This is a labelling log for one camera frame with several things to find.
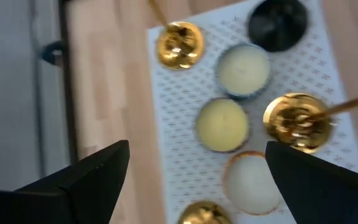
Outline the black candlestick holder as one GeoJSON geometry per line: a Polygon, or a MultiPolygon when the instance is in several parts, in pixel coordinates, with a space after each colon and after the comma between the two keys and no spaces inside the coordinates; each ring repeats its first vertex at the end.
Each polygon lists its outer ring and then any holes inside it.
{"type": "Polygon", "coordinates": [[[268,52],[284,52],[306,34],[309,14],[299,0],[263,0],[247,22],[249,40],[268,52]]]}

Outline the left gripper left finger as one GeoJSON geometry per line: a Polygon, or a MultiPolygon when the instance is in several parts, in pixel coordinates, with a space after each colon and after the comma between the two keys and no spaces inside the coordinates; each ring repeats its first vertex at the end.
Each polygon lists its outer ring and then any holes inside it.
{"type": "Polygon", "coordinates": [[[71,220],[51,224],[108,224],[124,184],[129,165],[129,141],[120,140],[36,182],[19,192],[56,195],[68,207],[71,220]]]}

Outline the orange floral candle tin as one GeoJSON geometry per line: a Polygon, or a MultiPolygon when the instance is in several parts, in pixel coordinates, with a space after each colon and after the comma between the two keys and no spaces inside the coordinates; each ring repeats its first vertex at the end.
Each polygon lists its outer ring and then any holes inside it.
{"type": "Polygon", "coordinates": [[[227,199],[249,215],[268,215],[280,205],[281,193],[263,152],[246,151],[230,158],[222,183],[227,199]]]}

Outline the blue-green floral candle tin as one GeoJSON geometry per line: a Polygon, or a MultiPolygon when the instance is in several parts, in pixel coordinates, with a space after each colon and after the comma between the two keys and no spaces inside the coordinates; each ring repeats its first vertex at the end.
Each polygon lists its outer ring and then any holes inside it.
{"type": "Polygon", "coordinates": [[[220,89],[231,98],[255,98],[269,85],[271,64],[267,52],[253,44],[240,43],[226,49],[214,69],[220,89]]]}

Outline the yellow wax candle tin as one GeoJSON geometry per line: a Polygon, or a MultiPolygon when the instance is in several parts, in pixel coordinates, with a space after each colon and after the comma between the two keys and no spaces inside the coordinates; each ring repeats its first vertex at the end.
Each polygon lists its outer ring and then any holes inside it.
{"type": "Polygon", "coordinates": [[[236,151],[250,137],[250,119],[234,100],[214,98],[200,109],[195,134],[200,144],[211,151],[236,151]]]}

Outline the black aluminium table frame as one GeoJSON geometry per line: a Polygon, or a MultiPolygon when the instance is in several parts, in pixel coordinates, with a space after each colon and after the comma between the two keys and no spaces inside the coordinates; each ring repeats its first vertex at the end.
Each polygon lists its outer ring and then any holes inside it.
{"type": "Polygon", "coordinates": [[[60,26],[60,37],[63,43],[62,50],[62,71],[63,71],[63,89],[65,97],[65,111],[67,121],[67,135],[68,135],[68,151],[69,160],[71,163],[79,160],[77,137],[76,137],[76,122],[75,122],[75,102],[73,99],[73,85],[71,78],[70,65],[70,45],[68,40],[68,19],[67,7],[71,0],[57,0],[58,1],[58,16],[60,26]]]}

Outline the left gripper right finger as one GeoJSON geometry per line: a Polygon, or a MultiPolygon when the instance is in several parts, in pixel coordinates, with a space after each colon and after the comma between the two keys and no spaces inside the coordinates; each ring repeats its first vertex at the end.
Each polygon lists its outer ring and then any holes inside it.
{"type": "Polygon", "coordinates": [[[277,141],[265,158],[297,224],[358,224],[358,173],[277,141]]]}

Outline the white perforated shelf riser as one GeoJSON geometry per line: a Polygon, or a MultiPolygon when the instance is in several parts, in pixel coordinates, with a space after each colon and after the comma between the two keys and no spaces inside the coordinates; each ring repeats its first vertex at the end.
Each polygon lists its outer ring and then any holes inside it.
{"type": "MultiPolygon", "coordinates": [[[[244,101],[251,120],[246,151],[263,151],[269,140],[262,122],[267,105],[289,92],[307,93],[327,105],[346,99],[342,78],[336,68],[320,0],[300,0],[310,15],[310,27],[303,39],[286,52],[270,54],[273,78],[258,97],[244,101]]],[[[173,71],[163,68],[155,56],[160,27],[148,31],[154,108],[162,155],[167,224],[177,224],[190,203],[209,200],[228,211],[234,224],[295,224],[288,207],[281,202],[276,211],[249,215],[236,209],[225,197],[222,175],[229,154],[209,151],[195,136],[195,119],[200,108],[222,96],[214,81],[215,64],[228,47],[246,42],[246,21],[262,0],[247,0],[188,18],[197,25],[206,42],[203,58],[192,68],[173,71]]]]}

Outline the gold candlestick holder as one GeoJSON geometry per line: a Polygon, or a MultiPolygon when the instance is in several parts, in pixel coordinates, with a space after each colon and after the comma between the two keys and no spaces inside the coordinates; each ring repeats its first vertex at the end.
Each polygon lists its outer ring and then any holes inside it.
{"type": "Polygon", "coordinates": [[[191,203],[181,213],[177,224],[232,224],[222,206],[209,201],[191,203]]]}
{"type": "Polygon", "coordinates": [[[190,22],[168,23],[157,2],[155,0],[148,0],[148,2],[163,25],[163,31],[160,32],[155,44],[159,62],[170,70],[189,69],[204,54],[204,37],[201,29],[190,22]]]}
{"type": "Polygon", "coordinates": [[[358,108],[358,97],[328,107],[306,93],[287,93],[266,108],[263,124],[269,136],[307,154],[326,144],[334,126],[333,116],[358,108]]]}

